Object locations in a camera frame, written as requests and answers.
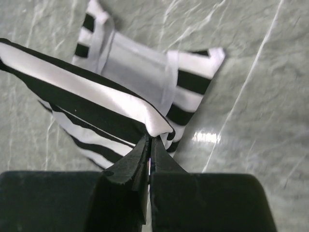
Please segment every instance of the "marble vein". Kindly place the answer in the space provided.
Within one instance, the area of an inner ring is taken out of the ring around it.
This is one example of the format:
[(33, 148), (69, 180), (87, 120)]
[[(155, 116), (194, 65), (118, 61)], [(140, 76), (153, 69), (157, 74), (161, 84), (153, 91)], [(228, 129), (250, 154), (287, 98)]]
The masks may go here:
[(292, 174), (296, 171), (296, 169), (299, 167), (300, 163), (305, 159), (305, 157), (307, 156), (308, 154), (305, 154), (303, 157), (301, 157), (299, 159), (299, 161), (294, 165), (293, 169), (290, 171), (290, 173), (287, 175), (286, 177), (286, 181), (285, 181), (285, 184), (284, 184), (284, 187), (283, 189), (286, 188), (287, 184), (288, 184), (288, 181), (290, 179), (290, 177), (292, 176)]
[(268, 147), (265, 147), (263, 150), (260, 150), (258, 152), (255, 152), (253, 153), (253, 155), (258, 155), (258, 154), (261, 154), (263, 152), (266, 152), (266, 151), (269, 151), (269, 150), (272, 150), (272, 149), (275, 149), (275, 148), (278, 148), (278, 147), (281, 147), (285, 144), (287, 144), (288, 142), (294, 140), (294, 139), (297, 139), (299, 137), (302, 137), (302, 136), (309, 136), (309, 130), (307, 131), (304, 131), (304, 132), (301, 132), (301, 133), (298, 133), (297, 135), (293, 136), (293, 137), (290, 137), (288, 139), (285, 139), (284, 141), (282, 141), (281, 143), (277, 143), (277, 144), (274, 144), (272, 146), (268, 146)]
[[(229, 114), (227, 115), (226, 120), (225, 120), (225, 122), (223, 123), (223, 125), (222, 125), (222, 127), (221, 127), (221, 129), (220, 129), (220, 131), (219, 131), (219, 134), (222, 133), (223, 129), (224, 129), (225, 126), (226, 126), (226, 123), (227, 123), (227, 122), (229, 121), (229, 119), (231, 118), (231, 116), (232, 116), (232, 114), (233, 114), (233, 112), (234, 112), (234, 109), (235, 109), (235, 105), (238, 103), (238, 101), (239, 101), (239, 99), (240, 99), (240, 97), (241, 97), (241, 94), (243, 93), (243, 91), (244, 91), (245, 87), (247, 86), (248, 82), (251, 80), (253, 70), (254, 70), (254, 68), (255, 68), (255, 66), (256, 66), (256, 64), (257, 64), (257, 61), (259, 60), (259, 58), (260, 58), (260, 56), (261, 56), (261, 53), (262, 53), (262, 50), (263, 50), (263, 48), (264, 48), (265, 43), (267, 42), (267, 40), (269, 39), (269, 37), (270, 37), (270, 35), (271, 35), (271, 31), (272, 31), (273, 28), (275, 27), (276, 20), (277, 20), (277, 18), (278, 18), (278, 14), (279, 14), (280, 8), (281, 8), (281, 6), (282, 6), (283, 3), (284, 3), (284, 0), (280, 0), (279, 5), (278, 5), (278, 8), (277, 8), (276, 13), (275, 13), (275, 16), (274, 16), (274, 18), (273, 18), (273, 20), (272, 20), (272, 22), (271, 22), (271, 24), (270, 24), (270, 27), (269, 27), (269, 29), (268, 29), (268, 31), (267, 31), (265, 37), (263, 38), (262, 43), (261, 43), (261, 45), (260, 45), (260, 47), (259, 47), (259, 49), (258, 49), (258, 51), (257, 51), (257, 54), (256, 54), (256, 56), (255, 56), (255, 59), (254, 59), (254, 61), (253, 61), (252, 66), (251, 66), (251, 68), (250, 68), (250, 71), (249, 71), (249, 73), (248, 73), (248, 76), (247, 76), (247, 78), (246, 78), (244, 84), (242, 85), (242, 87), (241, 87), (241, 89), (240, 89), (240, 92), (239, 92), (239, 94), (238, 94), (238, 96), (237, 96), (237, 98), (236, 98), (236, 100), (235, 100), (235, 103), (234, 103), (234, 105), (233, 105), (231, 111), (230, 111)], [(211, 151), (211, 154), (210, 154), (210, 156), (209, 156), (209, 158), (208, 158), (208, 160), (207, 160), (207, 163), (206, 163), (205, 167), (203, 168), (203, 171), (202, 171), (203, 173), (206, 172), (206, 170), (207, 170), (208, 164), (209, 164), (209, 162), (210, 162), (210, 160), (211, 160), (211, 158), (212, 158), (213, 151), (215, 150), (215, 148), (216, 148), (216, 144), (213, 146), (212, 151)]]
[(46, 147), (45, 147), (46, 156), (45, 156), (45, 162), (43, 163), (45, 171), (47, 171), (48, 161), (49, 161), (49, 134), (50, 134), (50, 129), (52, 125), (54, 124), (54, 122), (55, 122), (55, 119), (52, 116), (50, 116), (50, 124), (46, 132)]
[(224, 11), (223, 11), (222, 14), (221, 14), (221, 17), (220, 17), (219, 21), (218, 21), (218, 23), (217, 23), (216, 29), (213, 31), (211, 37), (214, 36), (214, 34), (217, 32), (218, 28), (221, 26), (222, 19), (223, 19), (224, 16), (225, 16), (225, 13), (226, 13), (226, 11), (227, 11), (227, 9), (228, 9), (229, 4), (230, 4), (230, 2), (228, 1), (227, 4), (226, 4), (226, 7), (225, 7), (225, 9), (224, 9)]
[(175, 41), (173, 41), (168, 46), (167, 49), (171, 48), (177, 42), (181, 42), (183, 39), (187, 38), (188, 36), (190, 36), (195, 31), (201, 30), (204, 26), (206, 26), (210, 22), (213, 13), (215, 13), (218, 8), (223, 6), (225, 2), (226, 2), (226, 0), (222, 0), (220, 3), (216, 3), (213, 6), (210, 13), (201, 22), (198, 22), (198, 23), (194, 24), (193, 26), (188, 26), (188, 28)]

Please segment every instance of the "marble floor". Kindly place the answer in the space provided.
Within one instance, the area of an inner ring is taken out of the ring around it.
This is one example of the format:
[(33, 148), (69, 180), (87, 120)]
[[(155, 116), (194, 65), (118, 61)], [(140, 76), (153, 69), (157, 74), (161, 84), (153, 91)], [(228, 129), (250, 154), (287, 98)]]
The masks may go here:
[[(0, 37), (70, 61), (86, 4), (1, 0)], [(154, 49), (225, 48), (227, 59), (175, 159), (190, 172), (255, 175), (278, 231), (309, 231), (309, 1), (102, 4), (118, 30)], [(0, 72), (0, 173), (25, 169), (98, 170), (76, 152), (25, 85)]]

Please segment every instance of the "black stripe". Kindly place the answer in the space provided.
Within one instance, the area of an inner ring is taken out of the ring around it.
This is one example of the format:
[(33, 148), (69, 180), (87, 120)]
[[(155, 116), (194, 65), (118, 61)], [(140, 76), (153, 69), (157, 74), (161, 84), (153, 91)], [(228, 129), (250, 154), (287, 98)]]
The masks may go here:
[(207, 56), (207, 57), (209, 57), (208, 50), (205, 50), (205, 51), (196, 51), (196, 52), (191, 52), (191, 53), (199, 54), (199, 55), (202, 55), (202, 56)]
[(180, 142), (180, 141), (178, 141), (178, 142), (173, 142), (173, 143), (170, 145), (170, 147), (169, 147), (166, 151), (169, 152), (169, 153), (176, 151), (176, 149), (177, 149), (177, 147), (178, 147), (178, 145), (179, 145), (179, 142)]
[(89, 52), (89, 47), (82, 45), (80, 43), (77, 44), (75, 49), (75, 55), (82, 58), (87, 58)]
[(28, 76), (8, 66), (7, 68), (10, 73), (21, 79), (27, 87), (42, 100), (52, 102), (109, 134), (130, 143), (137, 144), (140, 138), (147, 133), (145, 125), (141, 122), (120, 115), (94, 102)]
[(211, 80), (205, 77), (178, 70), (177, 85), (192, 92), (204, 95), (210, 82)]
[(72, 135), (70, 135), (70, 137), (73, 139), (73, 141), (79, 148), (84, 149), (84, 150), (93, 151), (99, 155), (102, 155), (105, 159), (107, 159), (108, 161), (112, 163), (116, 163), (121, 158), (123, 158), (123, 156), (119, 155), (118, 153), (114, 152), (113, 150), (107, 147), (100, 146), (97, 144), (85, 144), (79, 141), (78, 139), (76, 139), (75, 137), (73, 137)]
[(34, 51), (34, 50), (31, 50), (29, 48), (26, 48), (26, 47), (23, 47), (19, 44), (15, 44), (15, 43), (12, 43), (10, 42), (9, 40), (7, 39), (3, 39), (3, 38), (0, 38), (0, 43), (4, 43), (4, 44), (7, 44), (9, 46), (12, 46), (12, 47), (15, 47), (17, 49), (20, 49), (21, 51), (24, 51), (32, 56), (35, 56), (39, 59), (42, 59), (42, 60), (45, 60), (46, 62), (49, 62), (53, 65), (56, 65), (57, 67), (59, 68), (62, 68), (64, 70), (67, 70), (75, 75), (78, 75), (80, 77), (83, 77), (85, 79), (88, 79), (90, 81), (93, 81), (93, 82), (96, 82), (98, 84), (101, 84), (101, 85), (104, 85), (104, 86), (107, 86), (107, 87), (110, 87), (110, 88), (113, 88), (113, 89), (116, 89), (116, 90), (119, 90), (121, 92), (124, 92), (124, 93), (127, 93), (127, 94), (130, 94), (134, 97), (137, 97), (137, 98), (140, 98), (142, 99), (142, 97), (140, 97), (139, 95), (137, 95), (136, 93), (132, 92), (131, 90), (123, 87), (122, 85), (119, 85), (103, 76), (100, 76), (96, 73), (93, 73), (93, 72), (90, 72), (86, 69), (82, 69), (80, 67), (77, 67), (75, 65), (72, 65), (72, 64), (69, 64), (67, 62), (64, 62), (60, 59), (57, 59), (57, 58), (53, 58), (53, 57), (50, 57), (50, 56), (47, 56), (45, 54), (42, 54), (40, 52), (37, 52), (37, 51)]
[(86, 14), (83, 27), (87, 28), (89, 31), (94, 32), (95, 30), (95, 19), (89, 14)]
[(53, 113), (53, 111), (52, 111), (51, 109), (47, 108), (45, 105), (43, 105), (42, 102), (40, 102), (40, 101), (38, 101), (38, 102), (41, 104), (41, 106), (43, 106), (43, 108), (44, 108), (45, 110), (47, 110), (47, 111), (50, 112), (51, 114)]
[(1, 59), (0, 59), (0, 70), (3, 70), (3, 71), (7, 72), (6, 65), (2, 62)]
[(92, 130), (94, 133), (96, 133), (97, 135), (99, 135), (99, 136), (101, 136), (101, 137), (104, 137), (104, 138), (106, 138), (106, 139), (112, 140), (112, 141), (114, 141), (114, 142), (117, 142), (117, 143), (120, 143), (120, 144), (123, 144), (123, 145), (127, 145), (127, 146), (129, 146), (129, 147), (131, 147), (131, 148), (134, 148), (133, 145), (130, 145), (130, 144), (128, 144), (128, 143), (126, 143), (126, 142), (124, 142), (124, 141), (122, 141), (122, 140), (120, 140), (120, 139), (117, 139), (117, 138), (115, 138), (115, 137), (113, 137), (113, 136), (111, 136), (111, 135), (105, 133), (104, 131), (99, 130), (98, 128), (96, 128), (96, 127), (90, 125), (89, 123), (86, 123), (86, 122), (80, 120), (79, 118), (77, 118), (77, 117), (75, 117), (75, 116), (73, 116), (73, 115), (71, 115), (71, 114), (69, 114), (69, 113), (63, 111), (62, 109), (60, 109), (60, 108), (57, 107), (56, 105), (51, 104), (51, 103), (49, 103), (49, 104), (50, 104), (50, 106), (52, 107), (53, 111), (65, 114), (65, 116), (66, 116), (74, 125), (81, 126), (82, 128), (90, 129), (90, 130)]
[(172, 104), (166, 117), (177, 125), (185, 126), (188, 124), (193, 114), (194, 113), (186, 112), (178, 106)]

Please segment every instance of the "black and white striped cloth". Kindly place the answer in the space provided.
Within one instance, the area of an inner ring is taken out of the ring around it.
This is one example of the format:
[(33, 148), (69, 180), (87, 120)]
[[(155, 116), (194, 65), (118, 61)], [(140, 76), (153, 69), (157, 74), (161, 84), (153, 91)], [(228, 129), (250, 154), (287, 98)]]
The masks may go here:
[[(145, 63), (126, 63), (124, 56)], [(22, 80), (79, 151), (102, 168), (146, 133), (161, 136), (173, 155), (224, 57), (221, 48), (161, 54), (137, 44), (114, 30), (97, 0), (89, 2), (72, 64), (0, 39), (0, 69)]]

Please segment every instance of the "striped pillow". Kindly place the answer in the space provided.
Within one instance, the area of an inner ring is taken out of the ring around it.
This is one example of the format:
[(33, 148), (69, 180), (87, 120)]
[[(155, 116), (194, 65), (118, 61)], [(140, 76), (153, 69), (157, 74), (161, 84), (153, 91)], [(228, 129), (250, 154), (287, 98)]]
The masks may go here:
[(224, 60), (222, 48), (160, 53), (114, 29), (90, 0), (72, 64), (0, 39), (0, 68), (21, 79), (102, 168), (148, 133), (173, 156)]

